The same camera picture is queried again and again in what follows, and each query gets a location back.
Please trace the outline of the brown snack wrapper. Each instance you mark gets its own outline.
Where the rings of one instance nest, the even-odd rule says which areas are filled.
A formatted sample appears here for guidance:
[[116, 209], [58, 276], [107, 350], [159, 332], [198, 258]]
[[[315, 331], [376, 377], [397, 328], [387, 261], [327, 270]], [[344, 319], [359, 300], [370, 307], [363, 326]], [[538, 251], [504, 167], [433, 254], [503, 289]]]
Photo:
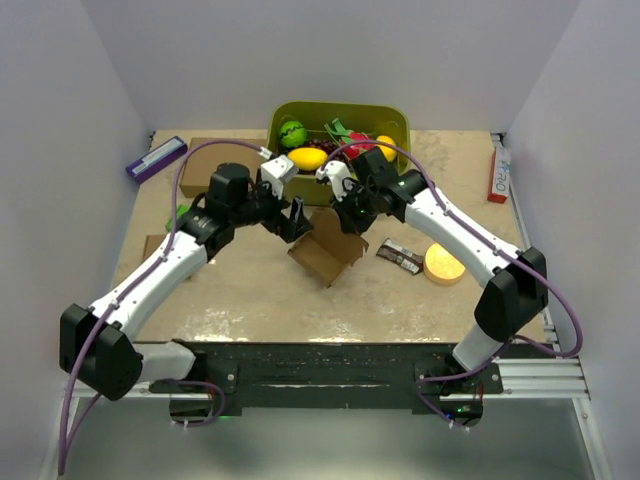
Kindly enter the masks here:
[[402, 247], [391, 238], [383, 241], [376, 251], [376, 256], [394, 263], [412, 275], [418, 275], [424, 271], [423, 257]]

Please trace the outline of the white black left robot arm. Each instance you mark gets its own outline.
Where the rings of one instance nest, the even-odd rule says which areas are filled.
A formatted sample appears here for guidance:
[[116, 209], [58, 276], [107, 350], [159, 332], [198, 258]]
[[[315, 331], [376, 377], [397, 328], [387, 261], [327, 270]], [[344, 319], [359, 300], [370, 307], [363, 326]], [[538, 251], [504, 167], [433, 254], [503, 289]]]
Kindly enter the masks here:
[[175, 342], [135, 348], [133, 342], [155, 310], [228, 245], [237, 229], [260, 224], [287, 243], [311, 230], [303, 201], [284, 196], [297, 172], [285, 156], [263, 163], [256, 180], [241, 164], [219, 166], [208, 190], [133, 274], [90, 306], [73, 304], [62, 313], [61, 368], [112, 401], [140, 381], [172, 379], [185, 392], [200, 390], [207, 368], [192, 350]]

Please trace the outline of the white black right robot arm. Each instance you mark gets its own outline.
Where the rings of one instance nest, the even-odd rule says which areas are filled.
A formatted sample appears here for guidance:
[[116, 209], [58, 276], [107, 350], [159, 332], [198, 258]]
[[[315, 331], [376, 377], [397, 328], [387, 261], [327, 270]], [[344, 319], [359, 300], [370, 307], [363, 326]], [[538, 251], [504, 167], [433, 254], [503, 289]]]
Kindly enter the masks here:
[[521, 250], [492, 235], [421, 171], [398, 173], [381, 149], [367, 150], [349, 164], [330, 160], [316, 179], [330, 185], [343, 232], [361, 235], [378, 216], [393, 216], [440, 244], [481, 287], [475, 324], [454, 347], [453, 362], [445, 369], [452, 390], [466, 393], [476, 386], [480, 366], [547, 306], [547, 265], [540, 251]]

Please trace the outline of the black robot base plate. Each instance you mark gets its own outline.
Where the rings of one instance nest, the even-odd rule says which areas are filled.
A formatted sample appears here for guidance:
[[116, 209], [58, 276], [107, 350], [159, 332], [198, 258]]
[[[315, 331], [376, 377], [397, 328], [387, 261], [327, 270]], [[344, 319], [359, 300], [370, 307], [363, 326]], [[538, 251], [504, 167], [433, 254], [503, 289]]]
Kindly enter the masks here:
[[410, 409], [423, 412], [455, 395], [500, 394], [495, 364], [455, 376], [449, 344], [194, 342], [196, 362], [183, 386], [151, 384], [153, 393], [220, 387], [225, 414], [245, 408]]

